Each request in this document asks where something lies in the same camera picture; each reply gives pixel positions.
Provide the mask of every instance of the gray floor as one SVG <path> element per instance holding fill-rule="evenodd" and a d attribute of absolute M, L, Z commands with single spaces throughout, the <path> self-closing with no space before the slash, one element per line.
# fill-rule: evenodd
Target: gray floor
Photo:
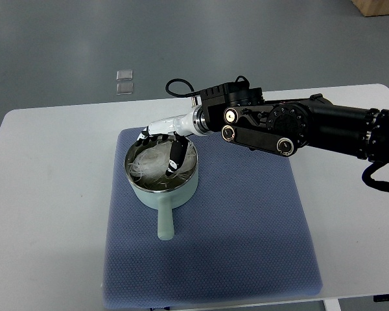
<path fill-rule="evenodd" d="M 118 69 L 134 70 L 133 94 L 115 94 Z M 165 98 L 171 78 L 201 89 L 238 75 L 265 91 L 389 87 L 389 16 L 362 17 L 350 0 L 0 0 L 0 124 L 12 109 Z"/>

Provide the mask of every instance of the white table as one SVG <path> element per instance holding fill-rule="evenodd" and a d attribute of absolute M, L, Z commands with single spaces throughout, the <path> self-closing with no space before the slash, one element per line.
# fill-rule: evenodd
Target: white table
<path fill-rule="evenodd" d="M 389 109 L 389 89 L 379 84 L 264 96 L 313 93 L 341 106 Z M 100 285 L 117 136 L 124 128 L 187 113 L 190 106 L 190 99 L 176 98 L 6 115 L 0 128 L 0 310 L 103 310 Z M 298 150 L 290 162 L 322 291 L 316 297 L 209 307 L 389 293 L 389 194 L 361 182 L 369 163 L 311 147 Z M 375 177 L 389 180 L 389 172 Z"/>

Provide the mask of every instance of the blue cloth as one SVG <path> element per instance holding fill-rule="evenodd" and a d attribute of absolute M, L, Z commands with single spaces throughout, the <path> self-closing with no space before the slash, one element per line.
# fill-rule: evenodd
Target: blue cloth
<path fill-rule="evenodd" d="M 289 160 L 190 136 L 199 185 L 173 209 L 176 235 L 157 237 L 157 211 L 135 196 L 124 158 L 141 128 L 117 142 L 104 265 L 106 308 L 150 308 L 316 295 L 322 287 Z"/>

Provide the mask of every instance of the white robotic hand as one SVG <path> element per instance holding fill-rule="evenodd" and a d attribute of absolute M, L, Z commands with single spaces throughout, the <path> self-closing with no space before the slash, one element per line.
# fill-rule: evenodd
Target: white robotic hand
<path fill-rule="evenodd" d="M 150 140 L 166 140 L 169 136 L 174 136 L 171 146 L 169 167 L 166 171 L 167 176 L 175 173 L 184 162 L 188 140 L 185 136 L 195 134 L 197 136 L 207 136 L 212 132 L 206 126 L 202 106 L 193 106 L 186 115 L 178 115 L 167 119 L 158 120 L 150 123 L 139 134 L 136 146 L 145 145 Z"/>

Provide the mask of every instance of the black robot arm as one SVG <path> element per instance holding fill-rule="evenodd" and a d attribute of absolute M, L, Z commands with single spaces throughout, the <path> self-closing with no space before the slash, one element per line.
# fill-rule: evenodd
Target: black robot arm
<path fill-rule="evenodd" d="M 172 82 L 166 90 L 176 96 L 169 91 Z M 389 110 L 336 106 L 322 94 L 266 101 L 262 89 L 250 89 L 243 76 L 178 96 L 198 95 L 204 124 L 213 132 L 221 132 L 225 141 L 287 157 L 308 145 L 367 159 L 372 165 L 363 173 L 363 181 L 389 192 L 389 182 L 371 177 L 389 163 Z"/>

